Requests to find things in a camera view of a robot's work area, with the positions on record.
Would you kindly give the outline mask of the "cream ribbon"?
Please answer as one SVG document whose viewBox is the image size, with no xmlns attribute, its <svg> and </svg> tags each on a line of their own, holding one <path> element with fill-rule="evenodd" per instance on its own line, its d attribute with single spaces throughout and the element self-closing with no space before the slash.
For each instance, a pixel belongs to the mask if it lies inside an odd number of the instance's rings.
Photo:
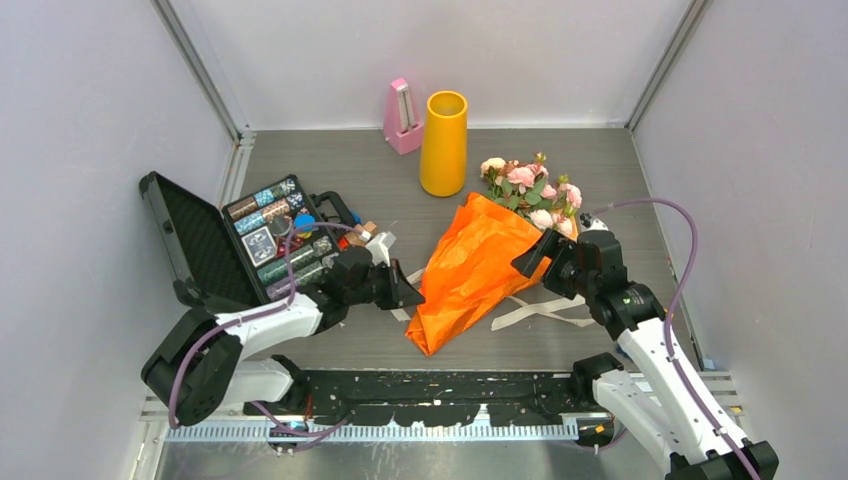
<svg viewBox="0 0 848 480">
<path fill-rule="evenodd" d="M 592 318 L 566 318 L 559 314 L 560 311 L 570 310 L 573 308 L 585 306 L 585 299 L 577 296 L 574 299 L 558 298 L 545 302 L 530 303 L 517 296 L 507 296 L 494 307 L 483 314 L 483 317 L 496 310 L 503 304 L 512 304 L 508 312 L 503 315 L 496 316 L 490 325 L 491 331 L 500 330 L 511 325 L 514 325 L 533 315 L 539 315 L 545 318 L 558 320 L 564 323 L 575 325 L 577 327 L 586 327 L 595 323 Z"/>
</svg>

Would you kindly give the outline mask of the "pink flower bouquet orange wrap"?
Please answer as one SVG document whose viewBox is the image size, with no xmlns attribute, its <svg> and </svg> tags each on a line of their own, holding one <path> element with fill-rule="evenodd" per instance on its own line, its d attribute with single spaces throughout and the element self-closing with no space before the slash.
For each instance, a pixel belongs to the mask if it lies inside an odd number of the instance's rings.
<svg viewBox="0 0 848 480">
<path fill-rule="evenodd" d="M 486 183 L 460 205 L 423 270 L 407 338 L 431 356 L 468 330 L 506 297 L 540 279 L 511 265 L 547 230 L 578 235 L 580 189 L 567 175 L 554 177 L 538 152 L 530 161 L 492 157 L 480 166 Z"/>
</svg>

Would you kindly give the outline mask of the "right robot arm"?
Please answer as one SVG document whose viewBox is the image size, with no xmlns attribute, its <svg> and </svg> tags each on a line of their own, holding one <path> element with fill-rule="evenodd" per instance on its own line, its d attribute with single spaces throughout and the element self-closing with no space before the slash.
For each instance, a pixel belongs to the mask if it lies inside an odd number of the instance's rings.
<svg viewBox="0 0 848 480">
<path fill-rule="evenodd" d="M 643 393 L 618 360 L 602 353 L 573 365 L 577 406 L 614 414 L 668 479 L 774 478 L 777 453 L 766 441 L 750 440 L 717 402 L 680 351 L 653 292 L 629 280 L 612 232 L 588 230 L 571 240 L 547 230 L 511 265 L 531 277 L 544 260 L 542 285 L 568 299 L 582 297 L 653 392 Z"/>
</svg>

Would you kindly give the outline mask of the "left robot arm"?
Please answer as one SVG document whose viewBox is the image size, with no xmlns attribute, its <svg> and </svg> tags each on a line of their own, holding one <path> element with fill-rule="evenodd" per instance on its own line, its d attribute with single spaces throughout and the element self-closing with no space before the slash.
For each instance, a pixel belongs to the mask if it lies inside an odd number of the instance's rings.
<svg viewBox="0 0 848 480">
<path fill-rule="evenodd" d="M 271 403 L 293 414 L 307 398 L 295 370 L 282 360 L 255 361 L 253 355 L 322 333 L 356 305 L 395 310 L 424 302 L 398 260 L 376 262 L 366 248 L 351 247 L 283 300 L 232 313 L 191 308 L 151 354 L 141 379 L 166 406 L 173 429 L 196 425 L 220 406 L 236 403 Z"/>
</svg>

